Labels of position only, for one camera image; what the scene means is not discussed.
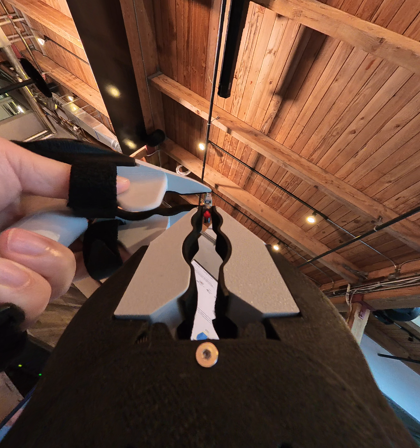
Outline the black round ceiling speaker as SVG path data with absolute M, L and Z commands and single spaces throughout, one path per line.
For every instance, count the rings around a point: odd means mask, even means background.
M 144 132 L 142 139 L 148 147 L 156 147 L 166 140 L 167 136 L 162 129 L 155 129 L 151 133 Z

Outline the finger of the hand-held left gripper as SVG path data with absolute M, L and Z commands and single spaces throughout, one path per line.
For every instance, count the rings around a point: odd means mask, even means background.
M 126 220 L 118 227 L 117 255 L 129 258 L 140 247 L 151 244 L 168 228 L 175 225 L 187 213 L 196 214 L 201 207 L 195 204 L 180 204 L 162 207 L 157 213 L 143 220 Z
M 156 178 L 160 178 L 162 175 L 163 191 L 174 192 L 178 194 L 201 194 L 210 193 L 211 188 L 203 183 L 196 181 L 195 179 L 187 176 L 179 175 L 177 172 L 172 172 L 162 167 L 136 160 L 137 174 L 155 175 Z

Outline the black round disc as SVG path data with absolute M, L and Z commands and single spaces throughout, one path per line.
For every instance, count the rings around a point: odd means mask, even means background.
M 20 58 L 21 64 L 25 74 L 33 81 L 37 89 L 47 98 L 52 98 L 52 92 L 39 71 L 26 58 Z

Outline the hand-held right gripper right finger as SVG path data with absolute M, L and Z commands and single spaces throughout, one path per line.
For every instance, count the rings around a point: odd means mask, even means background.
M 212 321 L 218 338 L 279 339 L 270 320 L 300 310 L 268 245 L 216 206 L 212 229 L 221 259 Z

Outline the wooden support post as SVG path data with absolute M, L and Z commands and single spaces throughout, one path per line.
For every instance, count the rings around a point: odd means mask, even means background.
M 371 310 L 361 302 L 352 303 L 347 312 L 346 324 L 354 339 L 360 345 Z

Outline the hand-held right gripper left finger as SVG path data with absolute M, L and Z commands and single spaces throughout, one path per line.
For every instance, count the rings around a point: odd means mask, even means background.
M 197 310 L 192 260 L 199 250 L 200 235 L 198 206 L 147 247 L 114 317 L 149 325 L 163 323 L 178 339 L 191 339 Z

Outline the black lighting track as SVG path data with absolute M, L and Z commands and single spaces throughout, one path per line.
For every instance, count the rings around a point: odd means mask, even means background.
M 235 161 L 237 161 L 239 164 L 243 165 L 244 167 L 248 168 L 250 171 L 252 171 L 253 173 L 255 173 L 256 175 L 260 176 L 263 180 L 266 180 L 267 182 L 271 183 L 275 188 L 278 188 L 281 192 L 287 194 L 288 196 L 292 197 L 293 199 L 297 200 L 299 203 L 305 205 L 306 207 L 308 207 L 310 210 L 313 211 L 314 215 L 319 215 L 323 218 L 323 220 L 331 223 L 331 224 L 335 224 L 334 221 L 332 221 L 327 215 L 325 215 L 324 213 L 322 213 L 320 210 L 317 210 L 315 207 L 309 205 L 307 202 L 305 202 L 303 199 L 297 197 L 295 194 L 291 193 L 289 190 L 285 189 L 284 187 L 282 187 L 281 185 L 279 185 L 278 183 L 274 182 L 273 180 L 269 179 L 269 177 L 263 175 L 262 173 L 260 173 L 258 170 L 256 170 L 255 168 L 253 168 L 252 166 L 248 165 L 247 163 L 245 163 L 244 161 L 242 161 L 241 159 L 235 157 L 234 155 L 232 155 L 230 152 L 228 152 L 227 150 L 225 150 L 224 148 L 220 147 L 219 145 L 217 145 L 216 143 L 209 141 L 209 143 L 216 149 L 220 150 L 222 153 L 228 155 L 229 157 L 231 157 L 232 159 L 234 159 Z

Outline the silver air duct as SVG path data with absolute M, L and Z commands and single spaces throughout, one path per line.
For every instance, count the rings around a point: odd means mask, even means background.
M 113 134 L 103 123 L 95 119 L 92 115 L 84 111 L 84 109 L 76 106 L 72 102 L 66 102 L 61 97 L 52 94 L 53 101 L 57 104 L 64 115 L 80 127 L 83 131 L 90 134 L 97 141 L 105 144 L 112 150 L 122 153 L 122 149 L 115 134 Z

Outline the black device with green lights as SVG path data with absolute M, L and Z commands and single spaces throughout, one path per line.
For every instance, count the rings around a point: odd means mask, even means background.
M 5 369 L 5 374 L 22 396 L 27 395 L 42 377 L 53 348 L 29 337 L 18 357 Z

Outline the black steel ceiling beam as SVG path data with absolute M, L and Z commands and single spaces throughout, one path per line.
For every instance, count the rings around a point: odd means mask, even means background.
M 140 96 L 117 0 L 68 0 L 69 11 L 124 154 L 148 145 Z

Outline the person's left hand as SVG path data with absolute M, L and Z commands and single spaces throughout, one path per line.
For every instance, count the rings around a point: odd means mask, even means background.
M 0 137 L 0 305 L 11 303 L 32 326 L 51 300 L 87 276 L 82 244 L 73 250 L 45 236 L 9 227 L 20 218 L 23 194 L 67 199 L 71 166 Z

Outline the long black ceiling rail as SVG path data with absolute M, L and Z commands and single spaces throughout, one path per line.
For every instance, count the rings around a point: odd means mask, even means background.
M 323 259 L 324 257 L 326 257 L 328 255 L 331 255 L 331 254 L 333 254 L 333 253 L 335 253 L 335 252 L 337 252 L 337 251 L 339 251 L 339 250 L 341 250 L 341 249 L 343 249 L 345 247 L 348 247 L 348 246 L 350 246 L 350 245 L 352 245 L 354 243 L 361 242 L 364 238 L 367 238 L 370 235 L 372 235 L 372 234 L 374 234 L 376 232 L 380 232 L 381 230 L 384 230 L 386 228 L 392 227 L 392 226 L 396 225 L 397 223 L 399 223 L 399 222 L 401 222 L 401 221 L 403 221 L 405 219 L 408 219 L 409 217 L 411 217 L 411 216 L 413 216 L 415 214 L 418 214 L 418 213 L 420 213 L 420 206 L 418 206 L 416 208 L 413 208 L 412 210 L 409 210 L 408 212 L 404 213 L 403 215 L 400 215 L 400 216 L 398 216 L 396 218 L 393 218 L 393 219 L 391 219 L 391 220 L 389 220 L 389 221 L 387 221 L 387 222 L 385 222 L 385 223 L 383 223 L 381 225 L 377 225 L 373 229 L 365 232 L 364 234 L 359 235 L 359 236 L 351 239 L 348 242 L 342 243 L 342 244 L 338 245 L 337 247 L 335 247 L 333 249 L 329 249 L 329 250 L 325 251 L 324 253 L 313 257 L 312 259 L 310 259 L 308 261 L 305 261 L 301 265 L 297 266 L 297 268 L 302 268 L 302 267 L 307 266 L 309 264 L 313 264 L 313 262 L 315 262 L 315 261 Z

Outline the black tube ceiling lamp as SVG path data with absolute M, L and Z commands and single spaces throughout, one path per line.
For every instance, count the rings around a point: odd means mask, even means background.
M 229 98 L 231 95 L 231 87 L 241 46 L 242 33 L 246 25 L 248 5 L 248 0 L 232 0 L 230 4 L 226 40 L 218 84 L 218 96 L 221 98 Z

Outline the white printed paper sheet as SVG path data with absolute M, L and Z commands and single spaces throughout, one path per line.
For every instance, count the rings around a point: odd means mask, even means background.
M 218 340 L 218 334 L 213 327 L 218 281 L 196 260 L 192 261 L 192 266 L 196 279 L 197 308 L 191 340 Z

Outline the thin black hanging rod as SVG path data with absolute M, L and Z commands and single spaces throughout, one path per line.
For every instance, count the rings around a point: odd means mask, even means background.
M 212 79 L 211 79 L 212 82 L 211 82 L 211 91 L 210 91 L 210 103 L 209 103 L 205 140 L 204 140 L 204 150 L 203 150 L 204 154 L 203 154 L 202 172 L 201 172 L 201 182 L 202 183 L 204 182 L 205 169 L 206 169 L 206 163 L 207 163 L 207 152 L 208 152 L 208 144 L 209 144 L 209 137 L 210 137 L 210 128 L 211 128 L 212 119 L 213 119 L 212 117 L 213 117 L 214 96 L 215 96 L 215 91 L 216 91 L 218 63 L 219 63 L 220 50 L 221 50 L 221 45 L 222 45 L 222 36 L 223 36 L 223 30 L 224 30 L 224 17 L 225 17 L 226 7 L 227 7 L 227 1 L 222 0 L 221 4 L 220 4 L 220 11 L 219 11 L 218 34 L 217 34 L 216 49 L 215 49 L 214 63 L 213 63 L 213 75 L 212 75 Z

